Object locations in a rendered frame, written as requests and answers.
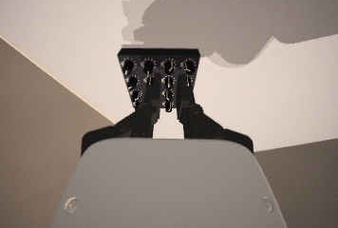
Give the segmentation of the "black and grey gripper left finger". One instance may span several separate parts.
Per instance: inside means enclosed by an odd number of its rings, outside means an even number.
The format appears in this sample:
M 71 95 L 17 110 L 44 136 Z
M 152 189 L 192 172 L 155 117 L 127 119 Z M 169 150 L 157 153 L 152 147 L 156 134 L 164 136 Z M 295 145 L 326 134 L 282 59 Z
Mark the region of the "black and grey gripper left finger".
M 110 138 L 153 138 L 154 124 L 160 118 L 160 97 L 161 74 L 154 73 L 153 84 L 146 86 L 144 100 L 138 104 L 136 111 L 113 126 L 110 125 L 84 134 L 81 156 L 91 144 L 101 140 Z

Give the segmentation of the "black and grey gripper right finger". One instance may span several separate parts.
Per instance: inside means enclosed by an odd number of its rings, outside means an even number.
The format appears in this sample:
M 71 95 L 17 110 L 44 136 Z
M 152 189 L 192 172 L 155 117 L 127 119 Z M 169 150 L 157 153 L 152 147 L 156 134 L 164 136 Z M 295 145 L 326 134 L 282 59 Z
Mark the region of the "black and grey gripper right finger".
M 184 139 L 232 141 L 242 144 L 254 154 L 254 144 L 249 136 L 224 129 L 204 114 L 202 106 L 196 104 L 193 88 L 187 85 L 185 74 L 178 76 L 176 102 L 177 118 L 183 124 Z

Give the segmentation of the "black knob box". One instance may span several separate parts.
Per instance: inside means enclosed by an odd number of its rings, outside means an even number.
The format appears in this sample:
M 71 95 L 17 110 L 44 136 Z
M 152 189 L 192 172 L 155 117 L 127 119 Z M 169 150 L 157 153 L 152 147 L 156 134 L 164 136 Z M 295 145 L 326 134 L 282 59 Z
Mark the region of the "black knob box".
M 160 108 L 177 108 L 178 76 L 186 74 L 194 91 L 200 60 L 198 48 L 121 48 L 117 54 L 132 105 L 137 109 L 144 100 L 146 85 L 152 85 L 154 73 L 161 74 Z

